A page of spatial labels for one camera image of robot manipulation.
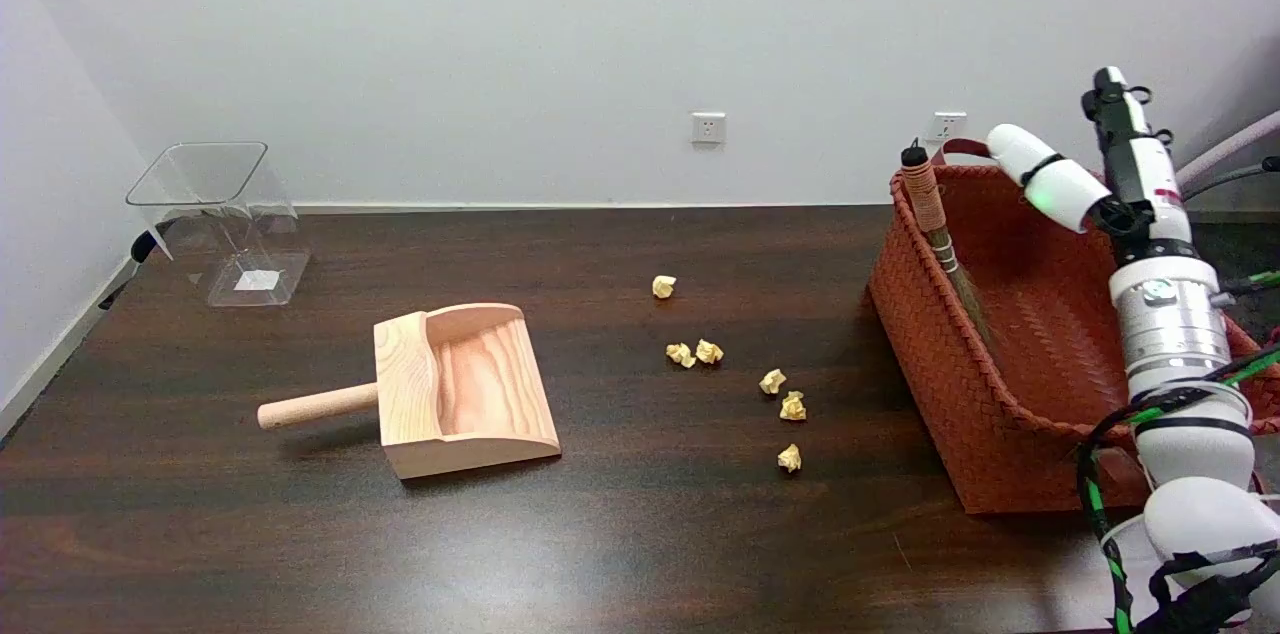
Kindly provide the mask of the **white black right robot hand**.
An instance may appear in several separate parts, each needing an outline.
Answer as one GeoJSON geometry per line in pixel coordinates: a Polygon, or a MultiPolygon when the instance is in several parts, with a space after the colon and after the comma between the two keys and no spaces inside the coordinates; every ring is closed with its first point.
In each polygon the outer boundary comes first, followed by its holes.
{"type": "Polygon", "coordinates": [[[1119,266],[1199,256],[1169,152],[1172,134],[1148,123],[1149,97],[1116,67],[1093,74],[1080,105],[1102,156],[1101,177],[1019,126],[996,126],[986,137],[989,158],[1032,207],[1075,233],[1088,224],[1102,231],[1119,266]]]}

